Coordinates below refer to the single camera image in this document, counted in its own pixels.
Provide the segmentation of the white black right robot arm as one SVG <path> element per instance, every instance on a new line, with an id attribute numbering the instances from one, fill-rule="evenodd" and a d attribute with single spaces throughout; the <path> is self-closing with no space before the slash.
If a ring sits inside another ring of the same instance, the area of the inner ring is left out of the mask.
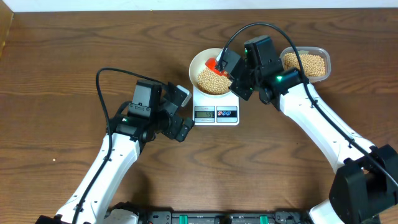
<path id="1" fill-rule="evenodd" d="M 397 152 L 353 131 L 301 70 L 284 68 L 269 36 L 244 47 L 244 57 L 223 48 L 216 58 L 216 69 L 232 79 L 230 90 L 244 100 L 257 91 L 305 131 L 335 172 L 328 199 L 308 213 L 312 223 L 364 223 L 397 205 Z"/>

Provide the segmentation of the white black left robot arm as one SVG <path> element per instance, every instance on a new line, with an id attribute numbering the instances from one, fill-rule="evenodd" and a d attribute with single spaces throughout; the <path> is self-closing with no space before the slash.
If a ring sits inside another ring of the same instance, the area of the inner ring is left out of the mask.
<path id="1" fill-rule="evenodd" d="M 37 223 L 140 223 L 127 208 L 109 210 L 116 190 L 144 146 L 162 133 L 182 142 L 194 121 L 177 111 L 191 98 L 184 87 L 139 80 L 132 101 L 124 102 L 109 121 L 110 132 L 74 194 L 54 217 L 41 215 Z"/>

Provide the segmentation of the red measuring scoop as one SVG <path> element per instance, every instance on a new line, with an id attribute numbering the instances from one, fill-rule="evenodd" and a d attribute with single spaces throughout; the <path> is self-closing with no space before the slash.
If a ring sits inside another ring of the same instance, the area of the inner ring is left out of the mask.
<path id="1" fill-rule="evenodd" d="M 228 72 L 226 70 L 218 70 L 216 68 L 217 66 L 217 60 L 215 58 L 209 58 L 206 62 L 205 65 L 208 69 L 210 69 L 213 73 L 219 75 L 219 76 L 224 76 L 227 77 L 228 76 Z"/>

